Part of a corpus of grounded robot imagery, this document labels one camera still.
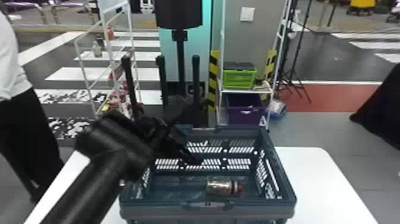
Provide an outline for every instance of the hazard tape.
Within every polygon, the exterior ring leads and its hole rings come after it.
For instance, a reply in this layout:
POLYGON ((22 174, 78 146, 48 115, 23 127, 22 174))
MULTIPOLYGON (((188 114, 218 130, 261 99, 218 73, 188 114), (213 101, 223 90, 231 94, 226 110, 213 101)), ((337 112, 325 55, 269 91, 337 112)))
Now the hazard tape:
MULTIPOLYGON (((275 59, 276 59, 276 50, 269 50, 267 54, 267 59, 265 61, 265 69, 264 69, 264 80, 268 83, 272 83, 273 72, 275 68, 275 59)), ((261 94, 261 100, 266 100, 268 94, 261 94)))
POLYGON ((215 111, 215 101, 217 99, 218 89, 218 60, 220 59, 219 51, 211 51, 210 53, 210 72, 208 79, 208 111, 215 111))

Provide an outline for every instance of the black pants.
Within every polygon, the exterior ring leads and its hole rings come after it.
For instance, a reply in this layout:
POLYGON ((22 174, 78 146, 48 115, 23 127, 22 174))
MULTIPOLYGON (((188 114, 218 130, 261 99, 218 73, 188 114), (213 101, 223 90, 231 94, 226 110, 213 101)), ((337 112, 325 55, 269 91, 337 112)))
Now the black pants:
POLYGON ((34 181, 45 191, 64 165, 32 88, 0 102, 0 141, 0 152, 27 188, 34 181))

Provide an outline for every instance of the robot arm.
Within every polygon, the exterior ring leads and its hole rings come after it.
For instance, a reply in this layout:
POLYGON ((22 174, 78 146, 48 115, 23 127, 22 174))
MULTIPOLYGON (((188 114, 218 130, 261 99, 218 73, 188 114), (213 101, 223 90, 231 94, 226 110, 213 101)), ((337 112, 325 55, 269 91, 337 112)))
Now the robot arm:
POLYGON ((133 122, 116 111, 103 116, 77 137, 76 150, 90 164, 41 223, 100 223, 121 191, 120 180, 139 180, 156 157, 201 163, 185 145, 182 133, 155 118, 133 122))

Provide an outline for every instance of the green storage box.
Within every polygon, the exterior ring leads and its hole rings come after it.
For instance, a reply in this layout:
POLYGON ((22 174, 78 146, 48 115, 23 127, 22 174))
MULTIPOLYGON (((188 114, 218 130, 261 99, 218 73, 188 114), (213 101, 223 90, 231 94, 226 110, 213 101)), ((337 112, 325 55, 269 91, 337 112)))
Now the green storage box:
POLYGON ((252 63, 224 63, 224 89, 251 89, 257 74, 252 63))

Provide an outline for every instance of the white table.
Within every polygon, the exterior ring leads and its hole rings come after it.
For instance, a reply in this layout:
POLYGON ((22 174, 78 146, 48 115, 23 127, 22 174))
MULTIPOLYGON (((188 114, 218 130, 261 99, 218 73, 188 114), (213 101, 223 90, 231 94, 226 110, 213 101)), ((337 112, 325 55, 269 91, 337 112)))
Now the white table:
MULTIPOLYGON (((378 224, 329 154, 321 148, 276 147, 298 202, 287 224, 378 224)), ((74 152, 25 224, 38 224, 89 163, 74 152)), ((102 223, 126 224, 118 200, 102 223)))

